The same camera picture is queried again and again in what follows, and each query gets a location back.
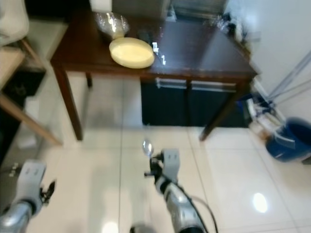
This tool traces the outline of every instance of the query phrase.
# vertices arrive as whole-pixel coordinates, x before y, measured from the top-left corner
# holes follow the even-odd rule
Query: black cable
[[[179,188],[179,190],[183,192],[183,194],[186,196],[187,200],[190,202],[190,204],[192,205],[192,207],[193,207],[194,210],[196,211],[196,213],[197,213],[197,215],[198,215],[198,217],[199,217],[199,219],[200,219],[200,221],[201,221],[201,223],[202,223],[202,225],[203,225],[204,231],[208,233],[207,227],[206,227],[206,225],[205,225],[205,223],[204,223],[204,221],[203,221],[203,219],[202,219],[202,217],[201,217],[199,211],[197,210],[197,208],[196,208],[195,205],[193,204],[191,197],[188,196],[188,194],[185,192],[185,190],[184,190],[181,186],[179,186],[179,184],[177,184],[176,182],[173,182],[170,178],[168,178],[168,177],[167,177],[166,175],[164,175],[164,174],[162,174],[162,176],[163,176],[165,179],[167,179],[169,182],[172,182],[173,184],[175,184],[175,185]],[[211,214],[211,216],[212,216],[213,223],[214,223],[214,227],[215,227],[215,233],[218,233],[217,222],[216,222],[216,219],[215,219],[215,217],[214,217],[214,214],[213,214],[212,210],[210,209],[210,207],[208,206],[208,204],[205,203],[204,201],[203,201],[203,203],[204,203],[204,206],[207,207],[208,211],[210,212],[210,214]]]
[[[213,219],[215,231],[217,233],[218,232],[218,227],[217,227],[216,218],[215,218],[211,208],[209,207],[209,205],[204,200],[202,200],[201,198],[198,198],[196,196],[192,196],[192,199],[196,200],[197,202],[201,203],[202,205],[204,205],[207,208],[207,210],[209,211],[209,214],[211,215],[211,217]]]

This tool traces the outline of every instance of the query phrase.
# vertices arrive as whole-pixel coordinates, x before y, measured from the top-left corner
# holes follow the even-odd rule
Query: wooden table
[[[15,70],[24,60],[24,53],[17,48],[0,48],[0,107],[15,119],[24,122],[30,129],[41,135],[48,141],[61,145],[62,143],[49,131],[44,129],[35,120],[23,112],[23,110],[1,92],[5,84],[10,80]]]
[[[126,18],[131,27],[127,36],[137,37],[141,29],[152,32],[160,52],[165,55],[166,64],[162,64],[160,59],[155,59],[154,64],[145,69],[129,69],[116,64],[110,57],[109,43],[103,41],[96,28],[93,13],[87,10],[77,12],[51,59],[77,139],[83,139],[83,132],[66,71],[85,72],[89,86],[91,73],[124,74],[125,77],[140,77],[146,82],[161,77],[183,79],[187,83],[193,80],[234,83],[236,92],[202,131],[200,140],[205,140],[234,102],[245,93],[256,72],[235,44],[215,27]]]

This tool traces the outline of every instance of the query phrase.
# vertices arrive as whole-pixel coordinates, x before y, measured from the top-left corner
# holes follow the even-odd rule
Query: black object
[[[152,37],[151,32],[145,29],[140,29],[137,32],[137,38],[145,41],[147,44],[149,44],[152,47],[153,37]]]
[[[237,26],[234,23],[229,23],[228,24],[228,36],[230,36],[231,38],[234,38],[236,28]]]
[[[76,9],[90,9],[89,0],[25,0],[27,13],[30,17],[65,18]]]
[[[201,228],[198,227],[188,227],[183,229],[180,233],[204,233]]]
[[[156,233],[156,231],[145,224],[135,224],[131,227],[130,233]]]
[[[307,158],[307,159],[304,159],[304,160],[302,161],[302,164],[304,164],[304,165],[311,165],[311,157],[309,157],[309,158]]]
[[[17,71],[2,90],[15,104],[24,107],[27,96],[33,96],[39,88],[45,72]],[[0,164],[2,163],[18,130],[20,122],[0,109]]]
[[[186,81],[168,80],[166,84],[157,81],[140,86],[142,123],[155,126],[208,125],[233,94],[233,89],[195,88],[194,84],[187,89]],[[243,105],[236,103],[219,126],[247,128],[251,119],[246,104]]]
[[[56,181],[53,181],[50,184],[50,186],[46,192],[43,192],[43,188],[40,188],[40,197],[41,197],[41,201],[43,204],[45,204],[45,205],[49,204],[50,198],[55,191],[55,184],[56,184]]]
[[[231,21],[230,13],[225,13],[222,15],[223,21]]]

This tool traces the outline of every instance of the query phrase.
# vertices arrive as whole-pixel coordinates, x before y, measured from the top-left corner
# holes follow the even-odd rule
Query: table leg
[[[87,86],[91,88],[93,86],[93,80],[91,73],[86,73],[86,81],[87,81]]]
[[[73,130],[76,134],[76,138],[77,140],[82,141],[83,139],[82,127],[79,120],[76,105],[74,103],[68,76],[61,67],[53,67],[53,69],[69,114]]]
[[[3,93],[0,93],[0,107],[13,116],[15,119],[24,122],[30,129],[44,137],[48,141],[56,144],[62,145],[62,143],[56,139],[53,134],[44,129],[41,125],[35,122],[32,118],[26,115],[23,110],[14,104],[9,98],[7,98]]]
[[[235,101],[237,101],[248,89],[249,82],[237,83],[236,84],[236,92],[222,105],[220,110],[215,114],[212,118],[210,125],[206,125],[201,132],[199,139],[200,141],[204,141],[207,136],[212,132],[212,130],[218,126],[224,117],[230,112],[232,107],[234,106]]]

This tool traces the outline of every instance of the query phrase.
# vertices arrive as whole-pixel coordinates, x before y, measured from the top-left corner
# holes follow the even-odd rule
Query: floor tile
[[[149,160],[140,149],[123,149],[121,156],[120,232],[133,224],[150,224],[150,193],[156,191],[153,179],[144,177]]]
[[[248,131],[250,138],[253,142],[253,145],[256,149],[265,149],[265,141],[261,140],[255,133],[253,133],[251,130]]]
[[[140,81],[124,80],[123,85],[123,127],[142,128]]]
[[[282,163],[260,150],[269,172],[297,226],[311,223],[311,166],[299,162]]]
[[[123,79],[123,96],[141,98],[140,78],[139,77],[124,77]]]
[[[60,96],[56,91],[49,91],[44,86],[42,92],[26,99],[25,111],[45,127],[51,121],[56,105],[59,103],[59,98]]]
[[[123,76],[91,74],[93,80],[92,92],[98,99],[102,97],[123,96]]]
[[[220,229],[242,232],[294,227],[258,153],[195,150],[207,200]]]
[[[57,83],[57,79],[54,73],[54,70],[50,64],[50,62],[46,61],[46,74],[45,77],[41,83],[42,86],[45,86],[45,88],[49,92],[56,93],[59,97],[61,96],[60,89]]]
[[[82,148],[119,148],[121,145],[121,129],[87,129],[83,142],[77,147]]]
[[[27,232],[118,232],[120,150],[44,150],[60,155],[56,190]]]
[[[60,21],[48,22],[31,19],[27,38],[40,56],[50,60],[66,28],[67,25]]]
[[[98,98],[89,94],[86,108],[86,128],[105,129],[122,126],[122,97]]]
[[[298,228],[298,233],[310,233],[310,232],[311,232],[311,227]]]
[[[88,107],[89,96],[91,93],[91,91],[87,87],[86,74],[81,73],[81,72],[67,72],[67,76],[69,79],[76,110],[77,110],[80,122],[83,125],[85,123],[86,112],[87,112],[86,109]],[[68,116],[68,112],[67,112],[67,109],[64,103],[64,99],[62,97],[61,97],[61,102],[63,103],[62,107],[64,109],[62,111],[62,114]]]
[[[242,229],[234,229],[234,230],[222,230],[221,233],[240,233]],[[252,229],[249,233],[298,233],[295,228],[290,229],[280,229],[280,230],[273,230],[273,231],[257,231],[256,229]]]
[[[123,129],[122,147],[141,148],[148,138],[156,151],[163,148],[189,149],[190,141],[185,127],[144,127],[143,129]]]
[[[253,149],[248,129],[243,128],[215,128],[204,142],[199,141],[202,127],[188,129],[193,148],[202,149]]]

